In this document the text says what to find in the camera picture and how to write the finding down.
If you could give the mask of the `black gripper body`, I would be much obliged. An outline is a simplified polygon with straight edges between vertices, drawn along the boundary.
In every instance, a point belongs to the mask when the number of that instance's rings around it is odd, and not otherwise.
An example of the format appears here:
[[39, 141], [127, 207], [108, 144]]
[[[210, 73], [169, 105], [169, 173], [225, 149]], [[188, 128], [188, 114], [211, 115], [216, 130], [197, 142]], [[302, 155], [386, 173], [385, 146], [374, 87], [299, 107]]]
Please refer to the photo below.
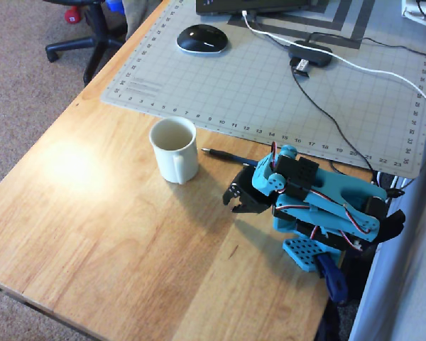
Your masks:
[[252, 185], [252, 178], [255, 172], [253, 166], [245, 166], [239, 176], [239, 192], [241, 209], [268, 209], [271, 206], [271, 199], [255, 189]]

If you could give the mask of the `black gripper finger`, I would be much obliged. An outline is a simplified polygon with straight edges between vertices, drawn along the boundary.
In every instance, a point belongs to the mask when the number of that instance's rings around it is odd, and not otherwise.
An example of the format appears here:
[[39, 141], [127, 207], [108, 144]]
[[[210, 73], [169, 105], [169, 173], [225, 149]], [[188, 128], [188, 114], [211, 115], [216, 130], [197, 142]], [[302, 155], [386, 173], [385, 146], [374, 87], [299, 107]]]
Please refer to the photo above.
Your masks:
[[240, 185], [237, 182], [232, 182], [222, 195], [223, 204], [228, 205], [232, 199], [240, 198], [241, 192]]
[[232, 212], [236, 214], [244, 213], [256, 213], [261, 214], [265, 212], [272, 205], [271, 201], [264, 202], [253, 202], [253, 201], [243, 201], [232, 208]]

